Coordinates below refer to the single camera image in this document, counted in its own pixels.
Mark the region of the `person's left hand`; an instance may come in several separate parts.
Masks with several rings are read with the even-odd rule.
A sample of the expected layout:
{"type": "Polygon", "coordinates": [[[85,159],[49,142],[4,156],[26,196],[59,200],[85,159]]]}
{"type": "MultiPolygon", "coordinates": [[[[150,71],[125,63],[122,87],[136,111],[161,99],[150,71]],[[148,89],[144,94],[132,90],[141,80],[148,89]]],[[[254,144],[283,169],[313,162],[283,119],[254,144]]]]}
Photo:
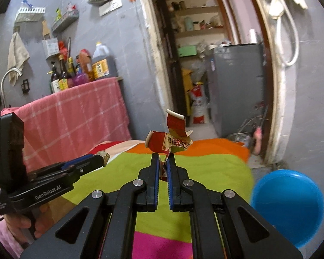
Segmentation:
{"type": "MultiPolygon", "coordinates": [[[[54,221],[51,216],[51,209],[49,204],[44,204],[39,207],[40,214],[35,221],[35,238],[41,237],[47,230],[49,230],[53,225],[54,221]]],[[[31,227],[31,220],[29,218],[18,215],[14,213],[9,213],[3,216],[7,225],[8,230],[10,230],[13,237],[20,243],[27,243],[28,240],[26,236],[22,233],[23,229],[28,229],[31,227]]]]}

